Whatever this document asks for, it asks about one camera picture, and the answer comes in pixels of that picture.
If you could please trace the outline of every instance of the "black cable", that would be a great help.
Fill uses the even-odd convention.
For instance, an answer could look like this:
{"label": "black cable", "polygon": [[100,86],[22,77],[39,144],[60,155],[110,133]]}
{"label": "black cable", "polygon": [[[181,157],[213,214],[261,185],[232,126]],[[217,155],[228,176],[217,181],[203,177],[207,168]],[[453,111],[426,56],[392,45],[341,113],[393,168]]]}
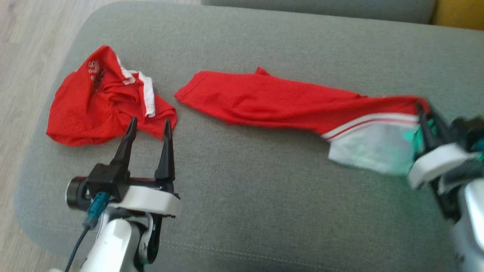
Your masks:
{"label": "black cable", "polygon": [[81,245],[82,240],[84,239],[84,237],[86,236],[86,234],[88,233],[89,230],[90,230],[89,227],[85,227],[84,230],[82,231],[81,236],[77,240],[77,243],[74,246],[74,249],[72,250],[71,256],[69,257],[69,261],[67,262],[67,266],[65,267],[64,272],[69,272],[69,269],[71,268],[72,262],[74,261],[74,256],[76,256],[76,252],[77,252],[79,246]]}

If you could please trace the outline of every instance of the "gray cushion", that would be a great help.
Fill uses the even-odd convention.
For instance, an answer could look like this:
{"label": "gray cushion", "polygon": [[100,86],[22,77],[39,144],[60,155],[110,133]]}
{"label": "gray cushion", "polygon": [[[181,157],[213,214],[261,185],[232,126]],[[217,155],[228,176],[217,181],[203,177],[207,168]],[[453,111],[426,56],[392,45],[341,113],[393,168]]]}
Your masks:
{"label": "gray cushion", "polygon": [[435,0],[202,0],[205,5],[428,24]]}
{"label": "gray cushion", "polygon": [[[70,148],[45,135],[62,80],[103,44],[153,78],[178,111],[174,131],[179,218],[164,220],[148,271],[445,271],[452,247],[428,189],[327,160],[329,145],[294,130],[227,126],[173,94],[200,70],[276,76],[367,95],[428,96],[448,119],[482,112],[484,33],[344,17],[124,2],[85,22],[60,69],[18,181],[25,233],[67,256],[84,213],[68,209],[68,181],[109,162],[119,139]],[[130,169],[152,177],[162,142],[139,133]],[[94,242],[90,233],[78,258]]]}

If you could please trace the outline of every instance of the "red stripe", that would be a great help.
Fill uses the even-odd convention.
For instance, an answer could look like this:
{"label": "red stripe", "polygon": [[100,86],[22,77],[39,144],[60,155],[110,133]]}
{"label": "red stripe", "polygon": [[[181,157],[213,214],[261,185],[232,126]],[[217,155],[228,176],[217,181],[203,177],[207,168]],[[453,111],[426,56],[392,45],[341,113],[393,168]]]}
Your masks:
{"label": "red stripe", "polygon": [[357,127],[357,126],[360,126],[360,125],[363,125],[363,124],[366,124],[366,123],[370,123],[370,122],[380,122],[380,121],[388,121],[388,122],[396,122],[396,123],[406,123],[406,124],[416,124],[417,122],[415,121],[409,121],[409,120],[398,120],[398,119],[389,119],[389,118],[381,118],[381,119],[372,119],[372,120],[367,120],[367,121],[363,121],[361,123],[358,123],[356,125],[353,125],[341,132],[338,132],[336,133],[335,135],[331,136],[328,138],[328,140],[331,140],[335,137],[337,137],[338,135],[341,135],[342,133],[354,128],[354,127]]}

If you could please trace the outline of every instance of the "red and white garment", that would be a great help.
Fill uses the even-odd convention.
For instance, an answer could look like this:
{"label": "red and white garment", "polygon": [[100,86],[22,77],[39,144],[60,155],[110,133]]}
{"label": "red and white garment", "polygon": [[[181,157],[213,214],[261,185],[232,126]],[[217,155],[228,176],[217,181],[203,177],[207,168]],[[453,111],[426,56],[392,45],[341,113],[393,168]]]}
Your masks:
{"label": "red and white garment", "polygon": [[331,143],[329,158],[381,173],[407,174],[417,129],[416,96],[369,97],[255,74],[202,71],[175,97],[227,124],[310,130]]}
{"label": "red and white garment", "polygon": [[153,82],[139,71],[126,70],[109,46],[92,53],[68,75],[50,107],[47,135],[69,145],[101,144],[122,136],[131,118],[138,129],[163,139],[175,109],[153,92]]}

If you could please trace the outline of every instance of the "gray ottoman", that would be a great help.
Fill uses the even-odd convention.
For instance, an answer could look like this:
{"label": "gray ottoman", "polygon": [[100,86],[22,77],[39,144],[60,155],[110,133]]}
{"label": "gray ottoman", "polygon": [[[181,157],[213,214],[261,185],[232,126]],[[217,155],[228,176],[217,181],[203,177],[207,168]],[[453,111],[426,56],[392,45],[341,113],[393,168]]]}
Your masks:
{"label": "gray ottoman", "polygon": [[[45,135],[62,80],[99,46],[153,78],[177,109],[179,218],[164,220],[148,271],[451,271],[448,225],[429,190],[404,177],[327,160],[312,133],[227,126],[173,94],[200,70],[275,76],[368,95],[419,94],[445,117],[482,113],[484,33],[427,25],[239,8],[124,2],[86,21],[52,88],[18,182],[25,233],[68,256],[84,213],[64,192],[76,175],[109,162],[119,139],[70,148]],[[139,133],[132,175],[152,177],[161,141]],[[85,258],[94,232],[77,254]]]}

